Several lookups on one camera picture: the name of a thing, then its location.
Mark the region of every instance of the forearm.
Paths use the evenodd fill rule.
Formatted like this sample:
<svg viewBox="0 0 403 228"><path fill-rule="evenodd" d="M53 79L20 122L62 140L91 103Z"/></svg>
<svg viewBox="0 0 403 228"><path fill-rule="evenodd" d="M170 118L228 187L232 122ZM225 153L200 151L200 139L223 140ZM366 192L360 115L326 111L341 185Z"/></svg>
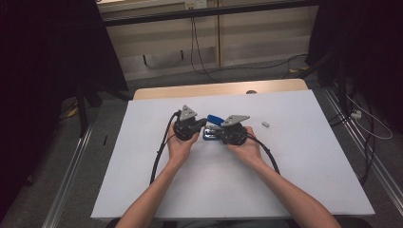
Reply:
<svg viewBox="0 0 403 228"><path fill-rule="evenodd" d="M126 210L116 227L148 227L181 165L169 161L158 178Z"/></svg>
<svg viewBox="0 0 403 228"><path fill-rule="evenodd" d="M263 160L254 161L251 166L301 227L340 227L320 202L280 176Z"/></svg>

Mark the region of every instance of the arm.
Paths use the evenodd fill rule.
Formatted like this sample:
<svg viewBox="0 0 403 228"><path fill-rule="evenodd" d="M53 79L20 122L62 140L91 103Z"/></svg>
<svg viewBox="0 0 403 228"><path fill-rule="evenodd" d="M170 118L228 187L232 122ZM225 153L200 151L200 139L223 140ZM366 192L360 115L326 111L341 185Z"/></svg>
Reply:
<svg viewBox="0 0 403 228"><path fill-rule="evenodd" d="M248 133L254 135L251 127L247 126L246 129ZM228 144L228 148L260 176L301 227L340 227L320 202L266 164L256 142L248 139L240 146Z"/></svg>
<svg viewBox="0 0 403 228"><path fill-rule="evenodd" d="M175 135L173 124L169 128L168 139ZM173 181L178 170L187 160L190 147L198 139L199 133L189 141L181 141L173 136L168 141L169 161L160 175L126 210L116 227L148 227L163 200L166 190Z"/></svg>

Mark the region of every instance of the white table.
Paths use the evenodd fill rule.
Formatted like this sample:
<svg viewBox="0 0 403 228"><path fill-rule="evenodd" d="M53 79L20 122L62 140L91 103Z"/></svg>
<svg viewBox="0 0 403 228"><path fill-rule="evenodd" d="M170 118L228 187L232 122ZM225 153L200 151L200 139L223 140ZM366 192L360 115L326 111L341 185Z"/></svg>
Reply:
<svg viewBox="0 0 403 228"><path fill-rule="evenodd" d="M247 90L252 87L242 83L233 86ZM242 124L251 125L258 139L271 149L283 177L315 197L334 215L373 214L314 94L306 86L301 89L305 90L184 98L174 95L130 102L91 217L120 217L141 195L148 186L167 121L183 105L197 111L198 118L208 114L224 119L231 114L251 116ZM270 127L262 126L263 121ZM157 174L167 160L166 148ZM287 210L252 170L221 142L206 142L202 137L193 145L188 161L172 182L156 215L157 219L288 217Z"/></svg>

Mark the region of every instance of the hand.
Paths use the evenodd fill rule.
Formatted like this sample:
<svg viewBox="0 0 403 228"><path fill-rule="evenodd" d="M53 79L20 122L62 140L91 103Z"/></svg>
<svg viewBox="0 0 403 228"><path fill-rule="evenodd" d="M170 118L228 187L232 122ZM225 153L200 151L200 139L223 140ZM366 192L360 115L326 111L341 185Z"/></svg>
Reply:
<svg viewBox="0 0 403 228"><path fill-rule="evenodd" d="M175 136L174 123L172 123L168 131L169 161L182 166L189 157L190 148L198 140L199 135L200 133L196 133L190 140L182 141Z"/></svg>
<svg viewBox="0 0 403 228"><path fill-rule="evenodd" d="M245 126L245 128L248 134L255 136L252 127ZM255 162L262 161L259 144L251 139L247 139L242 145L227 144L227 146L242 162L249 166L252 166Z"/></svg>

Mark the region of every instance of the blue tab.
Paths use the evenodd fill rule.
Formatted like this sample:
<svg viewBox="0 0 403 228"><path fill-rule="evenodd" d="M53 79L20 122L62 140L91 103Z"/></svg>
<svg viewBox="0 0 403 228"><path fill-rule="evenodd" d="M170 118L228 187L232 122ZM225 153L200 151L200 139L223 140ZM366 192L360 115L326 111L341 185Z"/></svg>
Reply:
<svg viewBox="0 0 403 228"><path fill-rule="evenodd" d="M222 122L224 122L224 120L222 118L216 117L216 116L213 116L213 115L208 115L207 116L207 121L212 123L212 124L215 124L217 126L221 126Z"/></svg>

